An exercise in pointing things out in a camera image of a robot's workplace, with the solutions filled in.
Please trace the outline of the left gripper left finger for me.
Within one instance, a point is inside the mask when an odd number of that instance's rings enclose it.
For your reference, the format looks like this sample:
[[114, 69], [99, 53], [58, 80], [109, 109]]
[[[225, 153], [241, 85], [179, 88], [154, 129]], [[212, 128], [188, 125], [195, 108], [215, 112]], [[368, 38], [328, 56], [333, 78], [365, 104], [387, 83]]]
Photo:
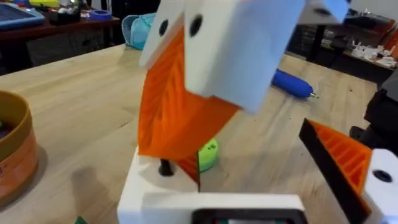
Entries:
[[135, 148], [117, 208], [120, 224], [140, 223], [145, 194], [198, 192], [198, 184], [178, 165], [171, 163], [170, 177], [159, 174], [160, 159], [140, 156]]

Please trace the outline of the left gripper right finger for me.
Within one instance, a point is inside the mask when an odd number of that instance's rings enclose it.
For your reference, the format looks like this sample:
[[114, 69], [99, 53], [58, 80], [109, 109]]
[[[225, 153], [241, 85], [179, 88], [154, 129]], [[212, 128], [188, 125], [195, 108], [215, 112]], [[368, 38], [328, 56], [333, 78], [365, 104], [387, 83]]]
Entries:
[[397, 224], [397, 156], [304, 119], [299, 138], [350, 223]]

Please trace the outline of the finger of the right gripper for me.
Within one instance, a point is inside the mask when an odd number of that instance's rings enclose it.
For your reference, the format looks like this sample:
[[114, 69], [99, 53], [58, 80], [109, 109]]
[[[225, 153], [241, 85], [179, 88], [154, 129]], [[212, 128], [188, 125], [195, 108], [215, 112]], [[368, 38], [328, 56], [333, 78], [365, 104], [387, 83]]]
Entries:
[[304, 1], [178, 1], [174, 157], [197, 152], [239, 109], [259, 109]]
[[147, 69], [139, 114], [139, 149], [146, 156], [180, 159], [178, 111], [184, 94], [185, 1], [161, 1], [139, 60]]

